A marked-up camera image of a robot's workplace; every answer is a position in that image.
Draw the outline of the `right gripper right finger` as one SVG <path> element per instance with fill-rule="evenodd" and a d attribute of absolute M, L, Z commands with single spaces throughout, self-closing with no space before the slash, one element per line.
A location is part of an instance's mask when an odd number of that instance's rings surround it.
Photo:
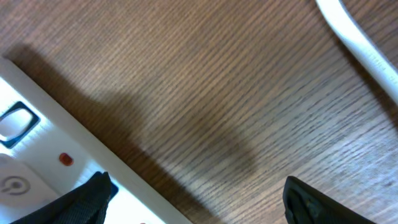
<path fill-rule="evenodd" d="M 294 176 L 284 185 L 288 224 L 374 224 Z"/>

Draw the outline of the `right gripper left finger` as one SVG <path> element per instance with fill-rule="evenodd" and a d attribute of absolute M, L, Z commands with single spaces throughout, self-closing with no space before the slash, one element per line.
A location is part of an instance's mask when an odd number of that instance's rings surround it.
<path fill-rule="evenodd" d="M 97 172 L 86 183 L 12 224 L 103 224 L 111 200 L 111 179 Z"/>

